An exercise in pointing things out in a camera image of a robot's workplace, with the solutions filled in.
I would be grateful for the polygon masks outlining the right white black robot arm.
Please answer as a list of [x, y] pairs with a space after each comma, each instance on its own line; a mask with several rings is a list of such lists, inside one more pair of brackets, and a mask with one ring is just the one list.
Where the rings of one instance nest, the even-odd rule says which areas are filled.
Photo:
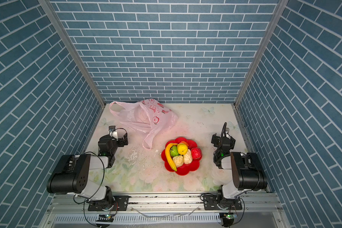
[[199, 196], [207, 211], [241, 210], [241, 195], [265, 190], [268, 179], [256, 153], [233, 152], [236, 140], [226, 132], [214, 134], [211, 143], [216, 147], [213, 162], [220, 170], [230, 170], [232, 180], [221, 185], [216, 194], [203, 193]]

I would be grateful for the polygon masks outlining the green fake fruit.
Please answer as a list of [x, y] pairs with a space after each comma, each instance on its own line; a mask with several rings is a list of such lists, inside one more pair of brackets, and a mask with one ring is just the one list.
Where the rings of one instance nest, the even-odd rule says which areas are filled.
[[170, 148], [170, 156], [171, 157], [176, 157], [176, 156], [179, 156], [179, 153], [178, 153], [178, 148], [176, 145], [172, 146]]

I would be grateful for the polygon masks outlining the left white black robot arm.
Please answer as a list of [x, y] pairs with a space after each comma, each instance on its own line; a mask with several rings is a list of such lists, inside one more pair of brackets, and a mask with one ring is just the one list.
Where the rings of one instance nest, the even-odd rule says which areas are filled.
[[83, 197], [82, 203], [89, 204], [89, 211], [126, 211], [129, 196], [114, 196], [110, 187], [88, 179], [90, 170], [101, 169], [101, 181], [104, 181], [105, 170], [113, 166], [117, 149], [128, 145], [127, 133], [118, 138], [117, 130], [110, 130], [108, 135], [99, 139], [97, 154], [62, 156], [47, 182], [47, 191]]

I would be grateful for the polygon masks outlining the yellow fake banana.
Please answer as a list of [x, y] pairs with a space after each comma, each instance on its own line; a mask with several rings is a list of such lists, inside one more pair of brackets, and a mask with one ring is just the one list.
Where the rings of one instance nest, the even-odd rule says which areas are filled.
[[171, 157], [171, 154], [170, 154], [170, 149], [173, 146], [175, 146], [175, 145], [177, 145], [177, 144], [176, 143], [170, 143], [170, 144], [168, 144], [166, 146], [166, 148], [165, 148], [165, 156], [166, 156], [166, 159], [167, 159], [167, 162], [168, 162], [169, 166], [176, 172], [177, 171], [177, 167], [176, 167], [176, 165], [175, 165], [175, 163], [174, 163], [174, 161], [173, 161], [173, 159]]

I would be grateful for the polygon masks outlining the red fake apple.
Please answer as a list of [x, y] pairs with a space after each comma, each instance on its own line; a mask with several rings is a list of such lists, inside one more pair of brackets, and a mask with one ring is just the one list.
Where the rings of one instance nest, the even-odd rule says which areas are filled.
[[194, 147], [191, 149], [191, 154], [193, 160], [200, 160], [202, 158], [202, 152], [201, 149], [198, 147]]

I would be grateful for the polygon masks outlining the pink plastic bag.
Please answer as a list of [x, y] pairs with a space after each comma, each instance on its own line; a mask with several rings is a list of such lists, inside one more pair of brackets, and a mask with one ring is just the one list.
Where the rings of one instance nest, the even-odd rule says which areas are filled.
[[112, 102], [110, 113], [124, 126], [143, 137], [142, 146], [152, 149], [154, 138], [174, 127], [178, 116], [170, 108], [150, 98], [136, 103]]

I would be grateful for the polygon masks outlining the yellow fake lemon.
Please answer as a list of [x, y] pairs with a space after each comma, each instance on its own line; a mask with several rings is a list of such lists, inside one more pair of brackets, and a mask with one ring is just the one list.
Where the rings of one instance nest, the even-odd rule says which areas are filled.
[[180, 155], [185, 155], [188, 152], [189, 148], [188, 148], [188, 144], [186, 142], [180, 142], [177, 145], [177, 151], [178, 154]]

